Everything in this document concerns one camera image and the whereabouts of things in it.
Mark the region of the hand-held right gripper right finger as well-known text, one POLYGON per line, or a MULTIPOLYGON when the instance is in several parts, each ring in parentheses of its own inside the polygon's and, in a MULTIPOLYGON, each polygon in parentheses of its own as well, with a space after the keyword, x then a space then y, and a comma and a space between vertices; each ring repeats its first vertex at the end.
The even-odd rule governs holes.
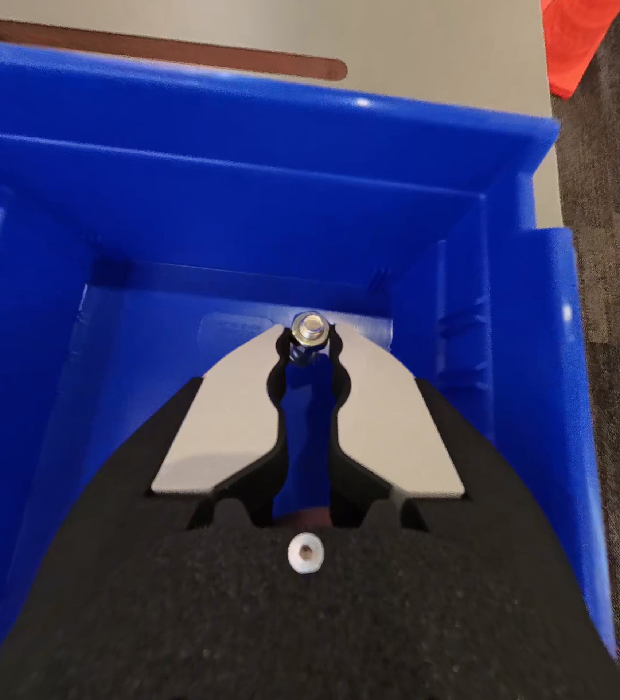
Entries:
POLYGON ((375 504, 398 522, 422 502, 458 502, 465 487, 415 375, 350 324, 330 329, 335 405, 330 424, 330 517, 357 528, 375 504))

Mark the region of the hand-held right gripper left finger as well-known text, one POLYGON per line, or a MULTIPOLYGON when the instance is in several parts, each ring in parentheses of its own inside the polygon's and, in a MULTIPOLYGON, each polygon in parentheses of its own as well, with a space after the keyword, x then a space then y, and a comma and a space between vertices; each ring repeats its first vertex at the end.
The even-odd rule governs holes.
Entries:
POLYGON ((156 495, 204 503, 234 498, 255 524, 269 524, 288 477, 285 419, 288 330, 253 337, 204 375, 151 484, 156 495))

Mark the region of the steel hex bolt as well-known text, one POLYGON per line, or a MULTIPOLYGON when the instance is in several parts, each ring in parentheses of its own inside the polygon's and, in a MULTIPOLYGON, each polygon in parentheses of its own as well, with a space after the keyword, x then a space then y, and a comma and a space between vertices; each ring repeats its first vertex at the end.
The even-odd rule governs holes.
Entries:
POLYGON ((289 346, 289 359, 298 366, 314 362, 328 339, 326 319, 316 311, 306 311, 293 320, 289 346))

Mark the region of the blue divided storage bin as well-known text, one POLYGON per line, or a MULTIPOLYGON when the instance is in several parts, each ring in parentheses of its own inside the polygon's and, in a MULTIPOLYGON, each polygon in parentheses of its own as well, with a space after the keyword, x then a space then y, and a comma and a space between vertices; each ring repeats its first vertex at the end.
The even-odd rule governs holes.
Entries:
POLYGON ((0 642, 97 468, 315 308, 523 478, 611 653, 576 254, 551 119, 0 44, 0 642))

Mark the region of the orange traffic cone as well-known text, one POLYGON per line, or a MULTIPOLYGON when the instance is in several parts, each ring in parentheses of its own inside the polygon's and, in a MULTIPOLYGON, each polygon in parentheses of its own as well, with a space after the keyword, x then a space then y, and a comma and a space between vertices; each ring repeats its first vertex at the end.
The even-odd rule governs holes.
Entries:
POLYGON ((541 1, 550 93, 564 100, 577 89, 620 1, 541 1))

